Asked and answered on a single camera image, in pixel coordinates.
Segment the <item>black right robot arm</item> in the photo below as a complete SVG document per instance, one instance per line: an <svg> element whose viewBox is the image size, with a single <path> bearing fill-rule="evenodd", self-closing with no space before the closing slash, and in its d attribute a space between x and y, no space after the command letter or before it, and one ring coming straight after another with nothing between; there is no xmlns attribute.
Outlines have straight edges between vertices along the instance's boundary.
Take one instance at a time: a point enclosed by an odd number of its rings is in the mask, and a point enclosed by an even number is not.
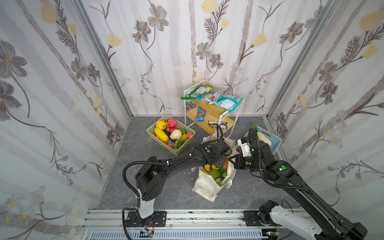
<svg viewBox="0 0 384 240"><path fill-rule="evenodd" d="M363 240L368 230L361 223L352 223L333 209L303 180L288 162L275 160L271 147L260 141L258 132L249 129L248 136L238 140L240 154L230 158L237 170L260 173L269 186L282 189L294 198L311 216L306 220L274 201L259 207L258 213L248 220L264 226L279 225L306 240Z"/></svg>

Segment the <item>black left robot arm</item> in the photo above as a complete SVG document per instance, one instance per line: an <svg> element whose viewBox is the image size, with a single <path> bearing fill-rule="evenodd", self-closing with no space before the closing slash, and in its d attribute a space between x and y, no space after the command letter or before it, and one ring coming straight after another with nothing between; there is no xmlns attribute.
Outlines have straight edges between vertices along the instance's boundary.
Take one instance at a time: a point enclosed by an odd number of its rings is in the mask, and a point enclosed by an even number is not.
<svg viewBox="0 0 384 240"><path fill-rule="evenodd" d="M151 224L155 219L154 202L165 186L166 180L175 173L195 167L208 165L207 172L213 167L223 165L226 154L231 151L224 141L223 130L217 126L217 137L191 149L173 159L157 159L150 157L147 161L134 161L127 164L122 171L122 178L128 188L134 192L137 199L135 209L123 208L132 217L123 214L124 227L143 227Z"/></svg>

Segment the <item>green cabbage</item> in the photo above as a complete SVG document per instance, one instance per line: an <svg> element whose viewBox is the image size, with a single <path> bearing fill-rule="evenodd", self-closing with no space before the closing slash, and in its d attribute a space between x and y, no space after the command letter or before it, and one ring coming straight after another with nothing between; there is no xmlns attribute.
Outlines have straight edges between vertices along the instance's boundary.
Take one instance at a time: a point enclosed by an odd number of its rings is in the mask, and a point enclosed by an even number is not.
<svg viewBox="0 0 384 240"><path fill-rule="evenodd" d="M222 171L220 169L212 170L209 176L213 177L214 180L221 178Z"/></svg>

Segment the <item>orange potato vegetable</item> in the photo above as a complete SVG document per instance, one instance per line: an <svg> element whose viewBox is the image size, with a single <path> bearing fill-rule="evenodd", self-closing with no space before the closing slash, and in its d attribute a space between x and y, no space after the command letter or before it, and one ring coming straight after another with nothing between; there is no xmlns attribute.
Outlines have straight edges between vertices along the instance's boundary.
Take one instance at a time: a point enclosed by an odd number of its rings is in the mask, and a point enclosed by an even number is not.
<svg viewBox="0 0 384 240"><path fill-rule="evenodd" d="M225 159L223 163L223 170L227 171L229 165L229 159Z"/></svg>

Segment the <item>cream canvas grocery bag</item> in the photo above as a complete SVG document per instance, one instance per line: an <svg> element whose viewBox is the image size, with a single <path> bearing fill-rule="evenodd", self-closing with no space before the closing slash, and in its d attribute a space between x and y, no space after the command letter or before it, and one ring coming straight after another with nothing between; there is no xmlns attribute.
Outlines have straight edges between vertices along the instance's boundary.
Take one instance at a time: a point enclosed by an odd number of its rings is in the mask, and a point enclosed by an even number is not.
<svg viewBox="0 0 384 240"><path fill-rule="evenodd" d="M236 169L233 163L226 157L222 167L204 165L194 168L199 170L193 191L210 202L214 202L223 189L229 189L234 181Z"/></svg>

